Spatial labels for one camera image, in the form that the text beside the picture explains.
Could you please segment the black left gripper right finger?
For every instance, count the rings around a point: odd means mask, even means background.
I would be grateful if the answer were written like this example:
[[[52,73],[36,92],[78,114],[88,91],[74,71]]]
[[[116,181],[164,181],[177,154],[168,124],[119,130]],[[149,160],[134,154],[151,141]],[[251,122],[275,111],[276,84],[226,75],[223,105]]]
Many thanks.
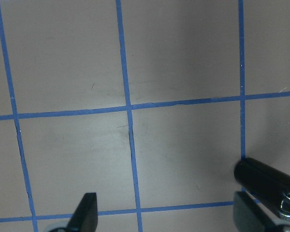
[[[246,193],[233,196],[233,221],[240,232],[290,232],[290,221],[271,219]]]

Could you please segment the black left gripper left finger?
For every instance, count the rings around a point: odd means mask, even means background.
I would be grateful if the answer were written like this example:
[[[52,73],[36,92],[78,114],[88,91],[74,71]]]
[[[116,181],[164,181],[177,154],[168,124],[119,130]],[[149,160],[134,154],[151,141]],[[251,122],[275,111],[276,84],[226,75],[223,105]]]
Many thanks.
[[[65,227],[50,232],[95,232],[98,226],[97,194],[85,193]]]

